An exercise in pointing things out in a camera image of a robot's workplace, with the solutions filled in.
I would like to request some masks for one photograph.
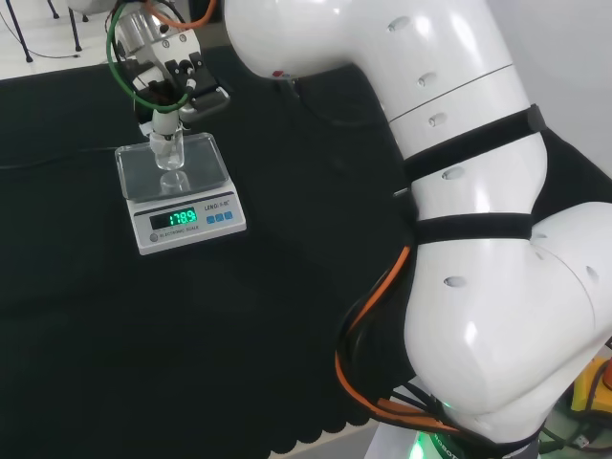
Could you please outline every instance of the green cable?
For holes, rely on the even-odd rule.
[[[143,98],[139,97],[138,94],[134,93],[130,89],[130,87],[127,84],[125,84],[125,81],[123,81],[123,79],[119,75],[115,62],[113,61],[113,57],[111,56],[111,49],[113,45],[113,38],[115,37],[115,27],[117,26],[117,22],[119,21],[119,18],[121,17],[121,12],[123,11],[124,8],[125,8],[125,4],[121,5],[119,9],[117,10],[115,15],[113,16],[113,20],[111,21],[110,28],[108,29],[108,34],[106,35],[106,59],[108,60],[108,66],[111,69],[111,73],[113,74],[113,77],[115,77],[115,80],[117,81],[117,83],[119,84],[123,92],[127,94],[130,98],[132,98],[134,101],[139,103],[140,105],[144,105],[145,107],[150,108],[151,110],[157,110],[160,113],[170,113],[170,112],[174,112],[180,109],[187,102],[187,98],[188,98],[187,94],[185,94],[181,98],[181,100],[179,100],[177,103],[173,105],[156,105],[155,103],[151,103],[147,100],[144,100]]]

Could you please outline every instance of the chair leg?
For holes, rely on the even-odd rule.
[[[70,23],[73,25],[73,35],[75,36],[75,49],[77,53],[83,51],[80,47],[80,43],[78,43],[78,32],[77,32],[77,22],[75,22],[75,13],[72,8],[68,9],[68,13],[70,14]]]
[[[11,13],[12,23],[15,25],[17,35],[19,35],[19,41],[21,42],[21,46],[23,47],[23,52],[26,54],[26,62],[32,62],[33,59],[30,56],[28,47],[26,46],[26,40],[23,37],[23,34],[21,33],[21,28],[19,27],[19,23],[17,22],[17,16],[15,16],[15,11],[12,10],[11,0],[7,0],[7,6],[9,7],[9,12]]]
[[[51,3],[51,0],[47,0],[47,3],[49,4],[49,8],[51,8],[51,12],[54,14],[54,19],[59,19],[59,14],[57,14],[57,11],[54,8],[54,4]]]

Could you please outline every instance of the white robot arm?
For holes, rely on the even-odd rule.
[[[612,335],[612,206],[568,209],[531,236],[547,154],[485,1],[226,0],[225,17],[262,77],[365,73],[425,236],[410,361],[457,425],[532,437]]]

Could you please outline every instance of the black fabric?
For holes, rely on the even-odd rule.
[[[546,129],[537,105],[438,143],[404,161],[410,182]]]
[[[534,219],[522,213],[450,215],[418,222],[419,245],[462,239],[531,239]]]
[[[232,101],[193,132],[214,134],[249,232],[146,257],[101,149],[142,141],[108,69],[0,82],[0,164],[74,155],[0,170],[3,459],[259,459],[367,421],[336,383],[334,348],[410,237],[392,198],[406,185],[396,144],[387,127],[322,125],[228,48],[205,59]],[[307,83],[327,116],[380,113],[355,68]],[[612,200],[607,177],[544,137],[536,218]],[[409,278],[398,287],[361,358],[389,392],[411,374]]]

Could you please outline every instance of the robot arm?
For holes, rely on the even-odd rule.
[[[612,207],[569,209],[530,240],[547,153],[485,1],[226,0],[225,16],[262,77],[365,73],[426,236],[410,361],[456,424],[498,444],[533,436],[612,334]]]
[[[167,17],[172,13],[178,14],[163,11]],[[180,15],[177,19],[183,22]],[[140,3],[121,7],[115,38],[120,55],[153,66],[130,82],[140,98],[168,105],[187,95],[186,103],[171,112],[135,105],[158,166],[168,170],[181,167],[181,161],[174,160],[182,157],[176,151],[183,147],[183,123],[223,108],[230,100],[228,93],[204,64],[195,32],[166,25]]]

